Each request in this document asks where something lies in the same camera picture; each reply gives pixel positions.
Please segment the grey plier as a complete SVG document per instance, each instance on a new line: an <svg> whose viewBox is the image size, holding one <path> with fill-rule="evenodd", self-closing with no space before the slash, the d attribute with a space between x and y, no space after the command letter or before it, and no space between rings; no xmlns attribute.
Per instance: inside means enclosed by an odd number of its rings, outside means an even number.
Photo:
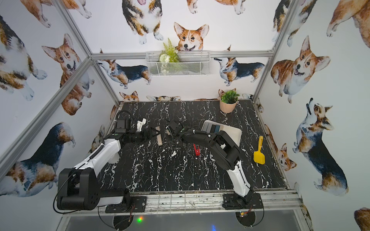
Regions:
<svg viewBox="0 0 370 231"><path fill-rule="evenodd" d="M205 132L207 132L207 133L210 133L211 132L211 128L212 128L212 123L205 122L205 124L203 125L202 130L205 131Z"/></svg>

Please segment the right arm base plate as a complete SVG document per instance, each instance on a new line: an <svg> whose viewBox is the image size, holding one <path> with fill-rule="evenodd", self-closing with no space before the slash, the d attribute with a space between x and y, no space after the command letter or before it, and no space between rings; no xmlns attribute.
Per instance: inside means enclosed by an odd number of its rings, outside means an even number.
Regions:
<svg viewBox="0 0 370 231"><path fill-rule="evenodd" d="M251 193L245 197L237 194L224 194L222 207L226 210L263 209L264 205L259 193Z"/></svg>

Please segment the fern with white flower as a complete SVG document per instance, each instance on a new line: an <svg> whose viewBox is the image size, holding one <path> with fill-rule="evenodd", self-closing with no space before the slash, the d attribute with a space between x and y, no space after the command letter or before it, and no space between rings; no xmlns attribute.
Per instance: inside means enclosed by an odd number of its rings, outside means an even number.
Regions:
<svg viewBox="0 0 370 231"><path fill-rule="evenodd" d="M163 43L164 50L160 54L159 62L161 66L161 73L163 75L173 74L180 71L180 59L178 50L174 47L171 40L168 39L167 43Z"/></svg>

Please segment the teal plier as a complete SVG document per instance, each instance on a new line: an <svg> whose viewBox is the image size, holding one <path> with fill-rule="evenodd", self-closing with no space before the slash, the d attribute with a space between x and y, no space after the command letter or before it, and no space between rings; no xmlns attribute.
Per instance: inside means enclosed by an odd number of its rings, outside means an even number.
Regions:
<svg viewBox="0 0 370 231"><path fill-rule="evenodd" d="M216 126L215 126L215 130L214 130L214 132L215 132L215 133L218 133L218 132L220 131L220 128L221 128L221 126L220 126L220 125L216 125Z"/></svg>

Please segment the pink potted plant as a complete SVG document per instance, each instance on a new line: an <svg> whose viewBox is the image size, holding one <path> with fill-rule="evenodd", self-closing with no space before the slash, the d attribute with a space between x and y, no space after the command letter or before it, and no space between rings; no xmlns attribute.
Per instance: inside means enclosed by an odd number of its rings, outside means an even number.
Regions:
<svg viewBox="0 0 370 231"><path fill-rule="evenodd" d="M231 113L239 101L240 95L237 93L237 89L234 88L229 91L219 89L218 94L220 97L220 110L226 114Z"/></svg>

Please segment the white storage tray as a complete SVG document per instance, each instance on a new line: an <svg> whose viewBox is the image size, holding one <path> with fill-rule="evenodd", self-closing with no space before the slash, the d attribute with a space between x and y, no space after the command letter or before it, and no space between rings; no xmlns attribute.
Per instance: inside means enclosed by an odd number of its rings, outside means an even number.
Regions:
<svg viewBox="0 0 370 231"><path fill-rule="evenodd" d="M215 124L215 125L224 125L224 124L217 123L217 122L214 122L214 121L211 121L211 120L206 120L205 122L209 122L209 123L212 123L212 124ZM241 135L242 135L242 130L241 129L229 126L229 130L226 133L237 144L237 146L240 146Z"/></svg>

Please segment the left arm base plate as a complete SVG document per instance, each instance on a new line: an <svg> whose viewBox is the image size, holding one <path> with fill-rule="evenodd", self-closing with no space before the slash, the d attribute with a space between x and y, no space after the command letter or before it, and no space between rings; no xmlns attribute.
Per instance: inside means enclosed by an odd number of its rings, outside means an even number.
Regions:
<svg viewBox="0 0 370 231"><path fill-rule="evenodd" d="M147 203L146 196L134 196L129 200L124 199L120 204L109 205L106 207L106 213L140 213L145 211Z"/></svg>

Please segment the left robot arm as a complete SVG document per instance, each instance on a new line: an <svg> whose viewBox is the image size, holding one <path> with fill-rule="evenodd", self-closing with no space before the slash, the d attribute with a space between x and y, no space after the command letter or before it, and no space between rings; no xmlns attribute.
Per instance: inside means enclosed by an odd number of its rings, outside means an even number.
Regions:
<svg viewBox="0 0 370 231"><path fill-rule="evenodd" d="M59 214L81 210L120 205L125 211L133 208L128 189L102 189L97 179L102 168L117 163L119 152L126 144L139 144L157 137L160 131L149 127L134 129L129 120L117 122L98 148L73 168L66 168L59 174L62 184L58 186L53 209Z"/></svg>

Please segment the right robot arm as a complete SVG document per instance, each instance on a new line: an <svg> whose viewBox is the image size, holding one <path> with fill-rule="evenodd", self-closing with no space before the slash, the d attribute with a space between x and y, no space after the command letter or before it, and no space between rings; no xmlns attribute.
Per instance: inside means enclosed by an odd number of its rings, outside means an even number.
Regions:
<svg viewBox="0 0 370 231"><path fill-rule="evenodd" d="M184 126L176 120L169 122L166 129L176 144L186 142L207 148L216 164L228 173L237 195L236 201L243 205L251 200L253 192L243 171L241 159L244 155L240 148L241 129L211 120L206 120L201 130Z"/></svg>

